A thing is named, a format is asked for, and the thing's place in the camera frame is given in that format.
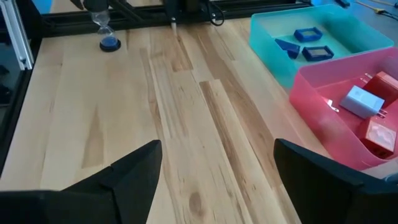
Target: teal plastic bin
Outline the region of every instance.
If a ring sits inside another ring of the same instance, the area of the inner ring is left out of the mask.
[[[320,40],[301,43],[294,37],[296,29],[311,27],[322,31]],[[331,60],[394,45],[391,39],[379,31],[332,4],[254,14],[251,18],[249,44],[286,89],[293,86],[294,76],[301,66],[318,62],[306,61],[301,53],[297,59],[289,58],[287,52],[276,44],[275,38],[300,45],[300,51],[303,47],[327,45],[335,54]]]

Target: red plastic bin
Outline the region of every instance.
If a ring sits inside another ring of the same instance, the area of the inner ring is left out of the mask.
[[[395,65],[386,61],[395,61]],[[394,154],[380,159],[366,149],[355,132],[362,118],[339,106],[353,85],[363,87],[365,73],[375,75],[384,70],[398,80],[398,49],[387,48],[360,55],[330,60],[300,68],[290,91],[289,100],[334,160],[363,170],[398,156],[398,138]],[[333,111],[324,101],[333,100]],[[398,126],[398,101],[385,109],[384,121]]]

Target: red block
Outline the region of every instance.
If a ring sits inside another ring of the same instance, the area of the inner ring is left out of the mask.
[[[386,108],[398,99],[398,80],[385,72],[379,72],[363,87],[364,90],[384,100],[382,108]]]
[[[358,138],[366,148],[380,159],[393,155],[397,128],[383,122],[377,116],[363,121],[358,129]]]

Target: wooden table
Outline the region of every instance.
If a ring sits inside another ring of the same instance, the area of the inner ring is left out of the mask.
[[[1,190],[63,189],[153,140],[148,223],[298,223],[272,156],[285,138],[329,156],[248,45],[249,19],[44,39]]]

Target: blue hourglass base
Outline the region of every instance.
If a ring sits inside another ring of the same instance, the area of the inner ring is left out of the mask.
[[[105,37],[99,43],[99,47],[103,52],[114,52],[119,50],[121,46],[120,40],[113,36]]]

